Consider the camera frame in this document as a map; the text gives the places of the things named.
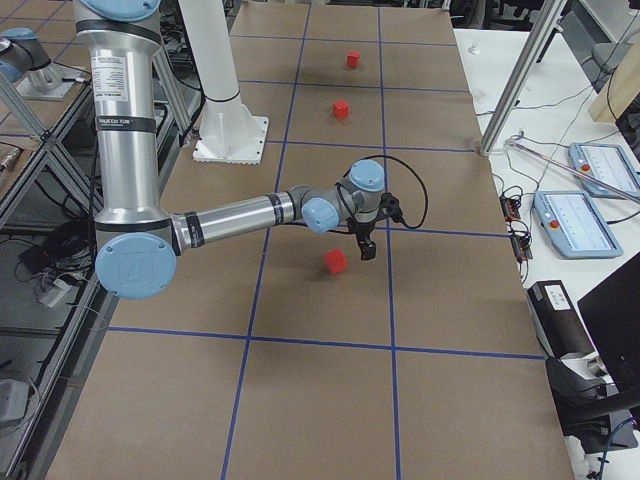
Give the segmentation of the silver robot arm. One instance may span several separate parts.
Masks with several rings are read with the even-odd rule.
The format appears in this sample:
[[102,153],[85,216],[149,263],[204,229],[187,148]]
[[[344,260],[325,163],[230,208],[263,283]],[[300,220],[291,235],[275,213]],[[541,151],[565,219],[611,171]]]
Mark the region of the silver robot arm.
[[[95,220],[95,270],[102,286],[127,299],[163,291],[187,249],[295,220],[324,233],[346,223],[363,259],[375,255],[370,234],[385,217],[385,172],[362,159],[332,187],[307,185],[206,211],[171,214],[160,204],[152,60],[161,49],[155,1],[78,1],[78,38],[91,55],[104,206]],[[240,97],[227,24],[217,2],[182,7],[203,83],[199,161],[256,164],[268,119]]]

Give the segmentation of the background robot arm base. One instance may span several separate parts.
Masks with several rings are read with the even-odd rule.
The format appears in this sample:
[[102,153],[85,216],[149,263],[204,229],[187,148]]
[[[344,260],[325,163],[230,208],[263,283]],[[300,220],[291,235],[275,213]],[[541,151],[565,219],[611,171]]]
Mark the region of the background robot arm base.
[[88,80],[84,70],[55,63],[26,27],[1,32],[1,73],[28,100],[61,101],[72,86]]

